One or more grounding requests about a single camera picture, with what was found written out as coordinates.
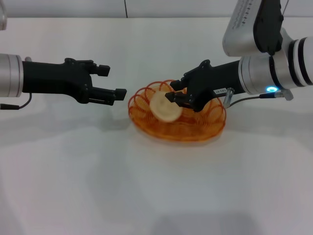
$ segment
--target orange wire basket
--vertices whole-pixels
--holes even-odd
[[[202,142],[221,134],[226,110],[218,98],[208,102],[199,113],[183,108],[180,118],[170,123],[162,122],[152,114],[149,105],[153,94],[156,91],[174,91],[169,85],[172,81],[150,83],[130,98],[128,114],[133,123],[145,133],[168,141]]]

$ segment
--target yellow food item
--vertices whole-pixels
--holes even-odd
[[[153,115],[163,122],[173,122],[182,114],[182,107],[171,103],[166,97],[166,92],[155,92],[150,100],[150,110]]]

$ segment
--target white tabletop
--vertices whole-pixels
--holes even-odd
[[[313,220],[313,89],[227,111],[222,136],[168,144],[134,128],[127,101],[180,79],[222,49],[228,19],[9,19],[1,53],[109,65],[94,86],[126,88],[114,106],[34,94],[0,113],[0,234],[309,235]],[[286,19],[293,38],[313,19]],[[1,103],[23,104],[20,98]]]

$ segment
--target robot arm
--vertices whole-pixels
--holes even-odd
[[[233,94],[291,100],[290,89],[313,85],[313,38],[292,40],[281,28],[280,8],[280,0],[238,0],[223,48],[228,56],[242,56],[241,60],[217,67],[203,61],[171,83],[175,91],[187,88],[186,94],[166,97],[199,112],[216,97],[226,96],[227,108]]]
[[[6,29],[6,22],[6,11],[0,0],[0,30]],[[113,105],[115,100],[124,100],[127,91],[93,87],[90,76],[108,76],[109,71],[109,66],[97,66],[92,60],[67,58],[63,64],[46,64],[32,62],[29,57],[22,61],[18,55],[0,54],[0,97],[19,97],[22,92],[67,94],[82,104]],[[21,107],[0,104],[0,109]]]

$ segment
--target blue led light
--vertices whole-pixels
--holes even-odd
[[[276,92],[276,91],[278,91],[278,88],[277,87],[267,87],[266,91],[267,92]]]

